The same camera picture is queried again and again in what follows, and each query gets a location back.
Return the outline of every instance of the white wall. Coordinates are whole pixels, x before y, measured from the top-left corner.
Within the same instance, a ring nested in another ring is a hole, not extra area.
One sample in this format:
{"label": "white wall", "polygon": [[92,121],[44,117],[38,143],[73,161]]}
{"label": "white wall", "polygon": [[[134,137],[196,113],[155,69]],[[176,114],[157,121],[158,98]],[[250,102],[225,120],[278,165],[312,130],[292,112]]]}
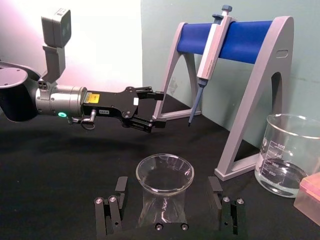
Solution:
{"label": "white wall", "polygon": [[120,92],[142,86],[140,0],[0,0],[0,59],[46,69],[41,15],[71,10],[71,40],[59,84]]}
{"label": "white wall", "polygon": [[[141,0],[143,84],[152,86],[155,90],[161,89],[170,46],[179,23],[211,23],[212,14],[221,14],[224,4],[233,7],[230,15],[240,22],[293,16],[290,113],[320,119],[320,1],[316,0]],[[197,55],[197,66],[200,59]],[[212,79],[204,89],[203,115],[230,129],[252,68],[251,64],[219,59]],[[176,67],[170,85],[169,94],[190,106],[190,85],[183,59]],[[256,146],[261,144],[266,116],[270,111],[269,87],[252,114],[245,140]]]}

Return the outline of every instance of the pipette stand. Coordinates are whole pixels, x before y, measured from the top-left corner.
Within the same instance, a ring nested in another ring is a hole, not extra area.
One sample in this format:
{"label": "pipette stand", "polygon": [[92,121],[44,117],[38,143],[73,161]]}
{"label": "pipette stand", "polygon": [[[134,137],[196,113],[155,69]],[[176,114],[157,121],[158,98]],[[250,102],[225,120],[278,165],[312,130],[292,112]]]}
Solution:
{"label": "pipette stand", "polygon": [[271,82],[272,113],[288,112],[294,20],[276,17],[264,37],[215,175],[225,181],[254,170],[259,153],[235,161],[251,113]]}
{"label": "pipette stand", "polygon": [[[167,95],[170,79],[172,77],[172,74],[175,70],[175,67],[177,65],[177,62],[181,56],[184,57],[185,63],[188,69],[189,73],[189,79],[190,79],[190,84],[191,84],[191,96],[192,96],[192,104],[194,104],[194,101],[197,96],[197,91],[198,91],[198,83],[197,83],[197,70],[196,70],[196,64],[195,64],[195,56],[193,53],[184,53],[180,52],[177,50],[181,33],[184,28],[184,25],[186,25],[186,22],[181,22],[178,25],[178,28],[175,32],[171,49],[170,49],[170,54],[167,62],[167,66],[165,69],[165,74],[164,74],[164,81],[163,81],[163,87],[162,91],[164,92],[164,99],[163,101],[157,101],[155,110],[153,113],[153,119],[166,119],[166,120],[173,120],[173,119],[180,119],[180,118],[185,118],[189,117],[191,114],[192,109],[186,109],[186,110],[180,110],[180,111],[173,111],[173,112],[167,112],[167,113],[162,113],[162,108],[164,106],[165,98]],[[200,115],[201,110],[200,107],[197,108],[195,115]]]}

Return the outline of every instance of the translucent pink container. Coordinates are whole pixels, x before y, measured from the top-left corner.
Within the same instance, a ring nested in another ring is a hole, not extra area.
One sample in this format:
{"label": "translucent pink container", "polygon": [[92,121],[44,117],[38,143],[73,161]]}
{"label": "translucent pink container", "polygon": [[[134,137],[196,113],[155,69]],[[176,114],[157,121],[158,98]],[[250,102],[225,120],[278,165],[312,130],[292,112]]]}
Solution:
{"label": "translucent pink container", "polygon": [[320,172],[301,181],[293,205],[320,226]]}

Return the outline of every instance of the empty glass beaker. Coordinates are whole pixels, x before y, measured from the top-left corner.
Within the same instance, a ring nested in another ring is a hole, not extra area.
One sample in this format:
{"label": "empty glass beaker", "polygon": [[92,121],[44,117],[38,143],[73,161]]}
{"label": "empty glass beaker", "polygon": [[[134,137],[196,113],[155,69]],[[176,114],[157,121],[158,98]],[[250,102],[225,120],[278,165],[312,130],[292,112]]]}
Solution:
{"label": "empty glass beaker", "polygon": [[320,171],[320,122],[298,115],[269,115],[259,157],[257,181],[274,194],[295,198],[302,179]]}
{"label": "empty glass beaker", "polygon": [[156,154],[143,159],[135,174],[143,187],[143,209],[138,227],[187,223],[185,192],[195,174],[189,162],[172,154]]}

